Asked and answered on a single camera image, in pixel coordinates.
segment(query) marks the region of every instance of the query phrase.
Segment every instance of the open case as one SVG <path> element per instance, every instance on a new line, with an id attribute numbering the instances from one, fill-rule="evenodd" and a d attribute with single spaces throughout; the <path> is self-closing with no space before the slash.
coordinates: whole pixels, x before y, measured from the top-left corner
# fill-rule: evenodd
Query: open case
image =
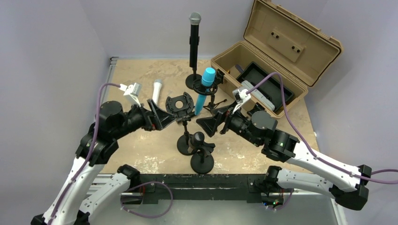
<path id="1" fill-rule="evenodd" d="M 255 62 L 267 73 L 274 71 L 283 77 L 284 87 L 293 92 L 286 103 L 292 108 L 325 73 L 343 52 L 341 43 L 321 32 L 270 0 L 255 0 L 243 35 L 228 50 L 211 59 L 211 66 L 224 73 L 220 88 L 232 96 L 240 86 L 240 72 L 236 65 L 245 69 Z M 274 118 L 284 116 L 283 107 L 273 112 L 255 96 L 243 108 L 248 111 L 258 103 Z"/>

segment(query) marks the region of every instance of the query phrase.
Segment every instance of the worn table surface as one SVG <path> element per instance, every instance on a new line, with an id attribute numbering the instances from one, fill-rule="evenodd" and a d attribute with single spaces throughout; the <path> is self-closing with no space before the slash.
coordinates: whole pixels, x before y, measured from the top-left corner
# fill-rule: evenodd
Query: worn table surface
<path id="1" fill-rule="evenodd" d="M 202 74 L 207 67 L 210 67 L 209 60 L 199 60 L 198 74 Z M 191 72 L 188 60 L 118 60 L 112 82 L 126 85 L 133 82 L 142 84 L 139 100 L 145 104 L 146 109 L 149 109 L 146 100 L 152 98 L 153 82 L 155 79 L 162 79 L 163 88 L 158 105 L 165 110 L 166 98 L 180 96 L 184 91 L 196 101 L 197 94 L 185 86 L 185 78 Z M 229 105 L 233 100 L 220 89 L 216 93 L 215 102 L 225 98 L 228 101 L 221 106 Z M 107 100 L 121 102 L 124 111 L 130 108 L 129 102 L 117 88 L 109 89 Z M 209 116 L 211 116 L 210 112 L 203 109 L 198 118 Z M 318 146 L 304 100 L 289 111 L 289 116 L 311 147 L 317 150 Z M 277 128 L 295 135 L 285 117 L 278 120 Z M 192 120 L 188 123 L 188 131 L 193 134 L 203 130 L 195 123 L 195 120 Z M 177 123 L 171 124 L 162 131 L 137 130 L 118 141 L 119 149 L 113 154 L 102 172 L 115 173 L 119 166 L 129 164 L 141 173 L 194 173 L 190 166 L 191 157 L 180 154 L 176 147 L 177 139 L 183 133 L 183 126 Z M 232 131 L 225 135 L 216 133 L 212 138 L 206 134 L 205 136 L 207 143 L 216 145 L 212 153 L 214 168 L 210 173 L 266 173 L 270 165 L 278 165 L 298 172 L 304 171 L 300 167 L 266 158 L 261 154 L 260 147 L 256 148 Z"/>

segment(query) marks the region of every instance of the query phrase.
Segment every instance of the blue cylinder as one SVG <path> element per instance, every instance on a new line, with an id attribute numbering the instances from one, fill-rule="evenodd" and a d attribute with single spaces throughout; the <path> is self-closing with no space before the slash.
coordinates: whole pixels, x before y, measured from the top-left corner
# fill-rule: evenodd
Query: blue cylinder
<path id="1" fill-rule="evenodd" d="M 202 75 L 202 84 L 206 87 L 210 87 L 215 79 L 215 70 L 211 67 L 206 68 L 205 72 Z M 196 100 L 195 105 L 195 115 L 199 115 L 200 111 L 202 111 L 203 106 L 205 105 L 206 96 L 198 95 L 198 99 Z"/>

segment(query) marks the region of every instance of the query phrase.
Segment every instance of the gray wall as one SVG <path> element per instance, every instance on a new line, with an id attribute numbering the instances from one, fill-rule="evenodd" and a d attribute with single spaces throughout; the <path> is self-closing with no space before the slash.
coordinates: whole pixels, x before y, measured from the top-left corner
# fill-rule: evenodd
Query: gray wall
<path id="1" fill-rule="evenodd" d="M 80 0 L 107 53 L 124 57 L 189 56 L 189 15 L 200 12 L 199 56 L 213 57 L 243 39 L 253 0 Z M 276 0 L 313 19 L 327 0 Z M 302 4 L 311 6 L 310 12 Z"/>
<path id="2" fill-rule="evenodd" d="M 352 165 L 398 168 L 398 2 L 329 0 L 315 25 L 345 52 L 306 97 L 319 149 Z M 396 174 L 375 178 L 398 180 Z M 397 224 L 398 186 L 370 183 L 362 211 L 349 224 Z"/>
<path id="3" fill-rule="evenodd" d="M 58 194 L 108 59 L 78 0 L 0 3 L 0 224 L 30 224 Z"/>

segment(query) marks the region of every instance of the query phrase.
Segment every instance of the case lid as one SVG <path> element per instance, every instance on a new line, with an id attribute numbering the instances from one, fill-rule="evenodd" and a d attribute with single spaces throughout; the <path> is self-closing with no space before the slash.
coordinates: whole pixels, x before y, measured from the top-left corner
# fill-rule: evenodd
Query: case lid
<path id="1" fill-rule="evenodd" d="M 255 0 L 244 39 L 312 87 L 343 52 L 328 37 L 271 0 Z"/>

